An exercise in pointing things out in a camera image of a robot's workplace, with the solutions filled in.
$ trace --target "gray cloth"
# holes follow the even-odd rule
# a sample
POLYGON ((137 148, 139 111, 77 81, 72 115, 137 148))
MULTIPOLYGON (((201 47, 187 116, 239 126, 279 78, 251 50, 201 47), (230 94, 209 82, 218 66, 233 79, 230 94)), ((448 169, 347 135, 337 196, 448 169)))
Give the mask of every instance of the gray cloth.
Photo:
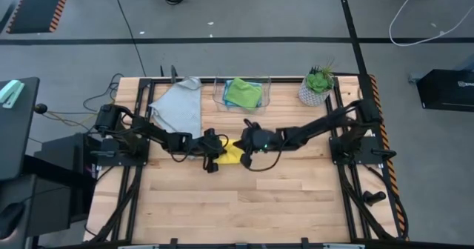
POLYGON ((169 133, 201 136, 201 81, 186 77, 175 83, 160 99, 150 104, 152 116, 169 133))

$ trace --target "gray floor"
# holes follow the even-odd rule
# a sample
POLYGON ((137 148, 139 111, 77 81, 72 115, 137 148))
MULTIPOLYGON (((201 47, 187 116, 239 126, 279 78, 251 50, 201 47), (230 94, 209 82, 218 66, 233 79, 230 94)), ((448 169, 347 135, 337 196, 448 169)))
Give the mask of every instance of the gray floor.
MULTIPOLYGON (((404 0, 348 0, 359 37, 388 37, 388 25, 404 0)), ((11 0, 0 0, 0 14, 11 0)), ((322 36, 348 37, 339 0, 187 0, 175 7, 164 0, 121 0, 133 35, 139 38, 322 36)), ((413 0, 395 24, 395 37, 428 37, 451 28, 474 0, 413 0)), ((453 37, 474 36, 471 15, 453 37)), ((9 35, 0 39, 126 39, 127 26, 116 0, 67 0, 55 33, 9 35)), ((350 44, 141 44, 149 76, 174 64, 180 75, 303 75, 311 65, 335 59, 336 72, 357 73, 350 44)), ((411 72, 452 68, 474 53, 472 44, 391 44, 361 46, 369 73, 378 79, 401 198, 414 241, 474 245, 470 185, 471 113, 421 109, 411 72)), ((114 73, 140 76, 132 45, 0 46, 0 80, 38 76, 38 102, 51 110, 82 111, 84 99, 103 93, 114 73)), ((109 102, 104 97, 90 105, 109 102)), ((74 132, 34 116, 31 137, 48 141, 74 132)), ((39 149, 29 143, 27 152, 39 149)), ((45 246, 77 244, 79 222, 71 230, 44 236, 45 246)))

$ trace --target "wooden tabletop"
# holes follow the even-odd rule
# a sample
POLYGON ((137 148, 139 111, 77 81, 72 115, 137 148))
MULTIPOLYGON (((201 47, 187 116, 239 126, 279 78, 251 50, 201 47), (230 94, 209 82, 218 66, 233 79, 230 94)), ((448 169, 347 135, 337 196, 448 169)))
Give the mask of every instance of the wooden tabletop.
MULTIPOLYGON (((356 76, 339 77, 344 105, 358 99, 356 76)), ((116 104, 133 110, 139 78, 122 78, 116 104)), ((156 86, 154 100, 170 84, 156 86)), ((202 130, 213 127, 238 139, 244 118, 263 128, 302 126, 327 114, 324 105, 308 107, 298 99, 299 84, 274 83, 271 102, 263 115, 218 111, 213 85, 205 84, 201 96, 202 130)), ((147 97, 144 97, 142 115, 147 97)), ((202 160, 176 163, 160 145, 151 143, 150 159, 144 168, 138 198, 134 244, 164 243, 294 243, 301 237, 310 242, 349 242, 337 167, 331 161, 329 133, 311 139, 294 152, 283 152, 280 162, 267 172, 254 173, 241 165, 220 165, 219 172, 202 170, 202 160)), ((276 153, 253 155, 253 167, 273 163, 276 153)), ((361 188, 387 192, 383 182, 358 168, 361 188)), ((122 167, 115 167, 97 185, 87 228, 97 233, 116 207, 122 167)), ((359 237, 360 219, 352 205, 359 237)), ((385 230, 396 236, 388 199, 369 208, 385 230)), ((120 237, 124 237, 128 210, 120 237)), ((84 239, 91 239, 86 233, 84 239)))

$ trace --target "black and orange safety tape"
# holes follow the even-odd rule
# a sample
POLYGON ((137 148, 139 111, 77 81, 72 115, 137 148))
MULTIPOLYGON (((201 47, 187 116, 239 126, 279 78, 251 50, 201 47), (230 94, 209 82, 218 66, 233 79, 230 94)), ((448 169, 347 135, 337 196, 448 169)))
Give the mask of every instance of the black and orange safety tape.
MULTIPOLYGON (((375 80, 374 75, 370 75, 370 84, 372 85, 372 91, 373 91, 373 99, 375 101, 375 104, 377 105, 378 111, 380 112, 380 117, 383 119, 384 116, 382 114, 382 106, 380 102, 380 96, 378 94, 378 87, 377 87, 377 81, 375 80)), ((387 131, 385 130, 385 124, 382 123, 380 124, 380 132, 382 136, 382 143, 384 145, 385 150, 390 150, 390 145, 388 143, 388 136, 387 136, 387 131)), ((398 191, 398 186, 397 186, 397 178, 395 175, 395 168, 393 167, 393 162, 392 159, 387 160, 387 168, 388 168, 388 173, 390 177, 390 184, 392 185, 392 190, 396 196, 400 196, 400 192, 398 191)), ((395 204, 395 208, 397 210, 397 217, 398 217, 398 226, 400 227, 401 232, 405 231, 405 221, 403 217, 403 213, 401 212, 401 208, 395 204)))
POLYGON ((62 12, 64 11, 65 6, 66 6, 66 0, 58 0, 58 5, 56 5, 53 19, 51 20, 50 32, 54 32, 58 28, 59 19, 61 19, 61 15, 62 15, 62 12))
POLYGON ((11 20, 10 20, 10 23, 8 24, 7 33, 10 33, 11 28, 12 28, 12 26, 13 26, 13 23, 15 22, 16 13, 18 12, 18 10, 20 9, 20 7, 21 7, 22 4, 23 4, 23 0, 19 0, 19 1, 18 1, 18 5, 16 6, 16 9, 15 9, 15 12, 13 12, 13 15, 12 15, 12 18, 11 18, 11 20))

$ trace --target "clear plastic container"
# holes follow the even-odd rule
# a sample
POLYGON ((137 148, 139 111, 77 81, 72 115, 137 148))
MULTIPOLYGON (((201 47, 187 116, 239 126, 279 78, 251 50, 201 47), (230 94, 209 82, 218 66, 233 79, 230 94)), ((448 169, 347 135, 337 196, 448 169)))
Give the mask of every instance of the clear plastic container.
POLYGON ((256 77, 239 77, 245 82, 249 82, 254 86, 261 86, 261 98, 257 107, 242 107, 232 102, 228 102, 224 99, 227 86, 230 85, 231 81, 235 77, 217 76, 214 80, 214 93, 213 100, 216 103, 219 111, 231 112, 231 113, 249 113, 249 114, 261 114, 264 113, 267 106, 270 104, 270 86, 272 84, 269 76, 256 76, 256 77))

